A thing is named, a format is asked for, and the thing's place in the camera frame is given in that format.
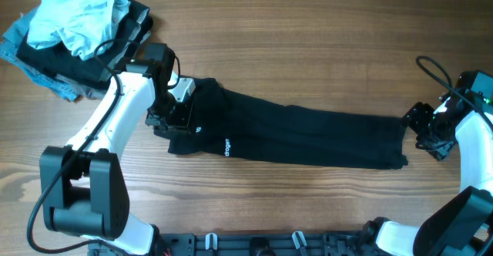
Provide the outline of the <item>black t-shirt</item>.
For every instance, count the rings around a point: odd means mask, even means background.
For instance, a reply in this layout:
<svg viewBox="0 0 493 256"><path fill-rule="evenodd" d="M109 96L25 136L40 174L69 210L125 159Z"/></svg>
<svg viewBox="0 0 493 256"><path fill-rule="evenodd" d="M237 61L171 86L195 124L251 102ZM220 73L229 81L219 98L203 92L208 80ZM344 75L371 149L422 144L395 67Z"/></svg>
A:
<svg viewBox="0 0 493 256"><path fill-rule="evenodd" d="M323 167L396 170L407 165L405 128L397 117L283 106L196 79L190 129L154 133L169 153Z"/></svg>

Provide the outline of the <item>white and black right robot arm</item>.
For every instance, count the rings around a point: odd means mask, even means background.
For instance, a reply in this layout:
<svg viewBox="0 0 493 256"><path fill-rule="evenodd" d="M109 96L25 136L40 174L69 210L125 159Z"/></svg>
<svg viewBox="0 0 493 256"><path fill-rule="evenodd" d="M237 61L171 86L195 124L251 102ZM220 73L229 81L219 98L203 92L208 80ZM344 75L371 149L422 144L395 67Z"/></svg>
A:
<svg viewBox="0 0 493 256"><path fill-rule="evenodd" d="M421 226L382 217L367 222L363 245L387 255L490 255L492 77L479 70L463 72L438 108L417 103L403 121L435 159L459 149L459 192Z"/></svg>

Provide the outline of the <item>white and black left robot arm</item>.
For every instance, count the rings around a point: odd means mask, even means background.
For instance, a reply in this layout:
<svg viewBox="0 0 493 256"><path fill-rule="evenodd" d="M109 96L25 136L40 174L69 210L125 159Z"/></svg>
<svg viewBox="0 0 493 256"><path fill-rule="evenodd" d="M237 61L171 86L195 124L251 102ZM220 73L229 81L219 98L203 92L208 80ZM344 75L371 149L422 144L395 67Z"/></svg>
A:
<svg viewBox="0 0 493 256"><path fill-rule="evenodd" d="M170 255L157 226L131 214L120 158L142 116L159 136L190 132L194 81L181 76L178 57L164 43L150 43L143 59L123 57L108 70L108 92L85 126L65 146L46 147L39 159L42 194L29 218L28 242L38 252L60 252L35 244L41 214L48 230L83 237L82 246Z"/></svg>

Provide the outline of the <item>folded grey garment in stack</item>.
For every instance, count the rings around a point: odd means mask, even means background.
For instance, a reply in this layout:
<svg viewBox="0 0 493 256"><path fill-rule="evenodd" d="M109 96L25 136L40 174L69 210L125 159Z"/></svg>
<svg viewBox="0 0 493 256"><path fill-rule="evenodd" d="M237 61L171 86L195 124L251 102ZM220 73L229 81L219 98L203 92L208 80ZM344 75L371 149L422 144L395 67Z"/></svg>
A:
<svg viewBox="0 0 493 256"><path fill-rule="evenodd" d="M144 42L149 38L149 28L142 27L139 32L132 35L129 40ZM111 46L105 45L106 51L98 54L98 57L108 67L114 67L122 57L133 56L138 45L116 42ZM88 99L102 99L109 87L109 73L95 58L86 61L72 56L68 49L59 43L50 49L55 60L55 75L53 78L64 80L77 88L82 96Z"/></svg>

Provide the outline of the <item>folded black garment in stack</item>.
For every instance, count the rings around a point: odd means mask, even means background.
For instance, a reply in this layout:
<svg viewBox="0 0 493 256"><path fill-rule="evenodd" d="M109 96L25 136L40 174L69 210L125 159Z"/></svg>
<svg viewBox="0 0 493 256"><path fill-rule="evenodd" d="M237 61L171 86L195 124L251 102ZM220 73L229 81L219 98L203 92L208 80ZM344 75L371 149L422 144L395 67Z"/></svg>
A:
<svg viewBox="0 0 493 256"><path fill-rule="evenodd" d="M120 22L117 39L131 39L136 42L144 40L144 36L153 26L149 16L149 7L135 0L128 0L131 5L129 13ZM64 76L94 89L108 89L110 74L94 58L82 61L78 56L71 56L70 51L59 43L47 49L36 50L28 45L27 34L24 36L17 57L34 67L42 74L54 78ZM113 43L108 50L98 57L109 67L114 66L121 57L130 57L136 52L136 46L122 42Z"/></svg>

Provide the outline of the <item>light blue crumpled garment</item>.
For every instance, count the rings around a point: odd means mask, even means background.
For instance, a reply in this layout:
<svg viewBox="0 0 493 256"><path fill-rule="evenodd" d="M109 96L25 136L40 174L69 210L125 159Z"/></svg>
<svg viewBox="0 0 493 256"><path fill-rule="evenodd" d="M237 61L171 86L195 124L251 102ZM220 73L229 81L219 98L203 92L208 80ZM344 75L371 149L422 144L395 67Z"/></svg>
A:
<svg viewBox="0 0 493 256"><path fill-rule="evenodd" d="M47 49L60 42L86 61L104 53L129 14L129 0L42 0L29 24L27 44Z"/></svg>

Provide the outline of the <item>folded blue denim jeans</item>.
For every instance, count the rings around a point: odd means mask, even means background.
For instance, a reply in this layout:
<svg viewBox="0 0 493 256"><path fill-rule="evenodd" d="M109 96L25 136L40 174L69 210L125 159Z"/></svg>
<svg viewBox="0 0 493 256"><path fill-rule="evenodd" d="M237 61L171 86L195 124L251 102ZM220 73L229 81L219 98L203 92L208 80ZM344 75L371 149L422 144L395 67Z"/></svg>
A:
<svg viewBox="0 0 493 256"><path fill-rule="evenodd" d="M36 68L29 66L17 57L17 51L25 38L29 25L37 8L21 16L3 33L1 37L1 58L21 71L36 85L51 90L54 94L68 101L76 101L82 93L72 84L57 78L51 78L39 72Z"/></svg>

